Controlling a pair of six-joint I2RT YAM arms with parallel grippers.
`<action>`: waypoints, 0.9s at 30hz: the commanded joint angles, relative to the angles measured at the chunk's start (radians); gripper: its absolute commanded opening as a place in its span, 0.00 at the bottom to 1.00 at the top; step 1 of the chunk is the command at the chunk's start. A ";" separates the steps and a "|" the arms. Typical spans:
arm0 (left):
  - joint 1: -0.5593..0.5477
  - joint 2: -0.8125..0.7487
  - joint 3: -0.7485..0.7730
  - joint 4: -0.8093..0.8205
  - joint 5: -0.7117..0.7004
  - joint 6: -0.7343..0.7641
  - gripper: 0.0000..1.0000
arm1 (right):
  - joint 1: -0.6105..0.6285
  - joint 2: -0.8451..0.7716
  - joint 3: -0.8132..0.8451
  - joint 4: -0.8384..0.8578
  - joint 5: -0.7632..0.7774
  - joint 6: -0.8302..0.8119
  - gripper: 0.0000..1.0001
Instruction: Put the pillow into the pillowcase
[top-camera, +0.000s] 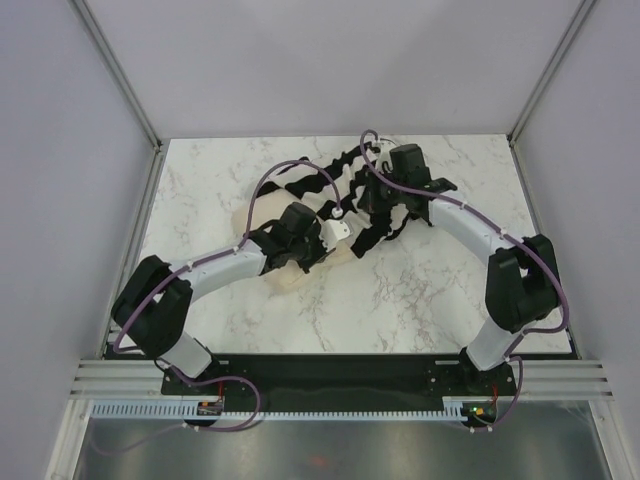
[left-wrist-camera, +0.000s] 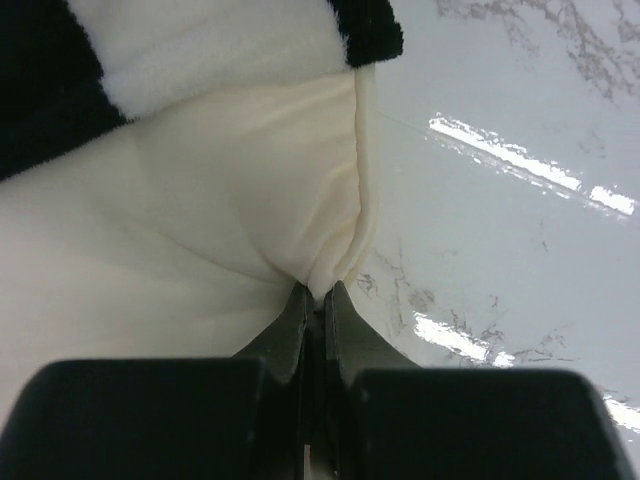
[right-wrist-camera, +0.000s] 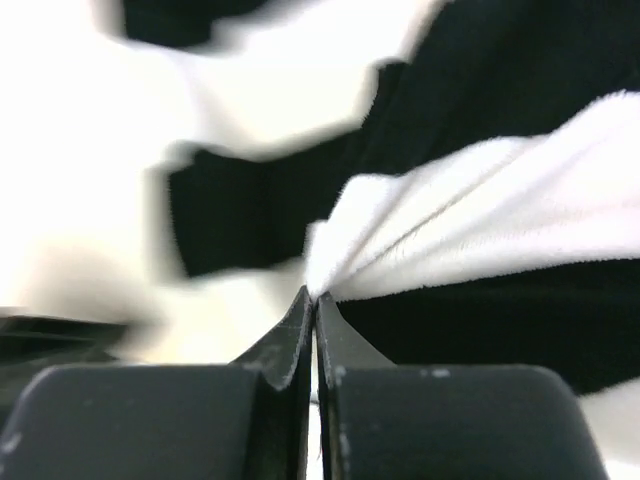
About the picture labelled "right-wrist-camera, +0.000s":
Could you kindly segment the black white striped pillowcase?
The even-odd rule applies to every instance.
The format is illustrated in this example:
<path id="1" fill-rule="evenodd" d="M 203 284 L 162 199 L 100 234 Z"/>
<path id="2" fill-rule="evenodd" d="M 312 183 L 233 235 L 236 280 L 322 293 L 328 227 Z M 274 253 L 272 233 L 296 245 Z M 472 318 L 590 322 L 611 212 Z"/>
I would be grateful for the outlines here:
<path id="1" fill-rule="evenodd" d="M 257 1 L 1 5 L 1 435 L 65 365 L 227 365 L 313 304 L 398 366 L 525 365 L 639 475 L 639 5 L 342 3 L 293 57 Z"/>

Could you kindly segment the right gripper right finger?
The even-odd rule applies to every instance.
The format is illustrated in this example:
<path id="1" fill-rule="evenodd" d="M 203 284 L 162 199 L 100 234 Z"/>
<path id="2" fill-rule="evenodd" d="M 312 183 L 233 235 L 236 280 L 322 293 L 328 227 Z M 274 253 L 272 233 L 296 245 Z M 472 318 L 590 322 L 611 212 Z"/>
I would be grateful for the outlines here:
<path id="1" fill-rule="evenodd" d="M 398 366 L 315 307 L 328 479 L 603 479 L 569 387 L 540 367 Z"/>

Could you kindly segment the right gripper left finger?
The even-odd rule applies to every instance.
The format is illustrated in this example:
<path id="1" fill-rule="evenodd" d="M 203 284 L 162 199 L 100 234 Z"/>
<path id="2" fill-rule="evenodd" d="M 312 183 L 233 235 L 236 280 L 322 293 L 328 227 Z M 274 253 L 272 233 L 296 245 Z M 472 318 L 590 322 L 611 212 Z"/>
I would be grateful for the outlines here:
<path id="1" fill-rule="evenodd" d="M 23 480 L 301 479 L 313 304 L 227 365 L 65 365 L 22 391 L 1 475 Z"/>

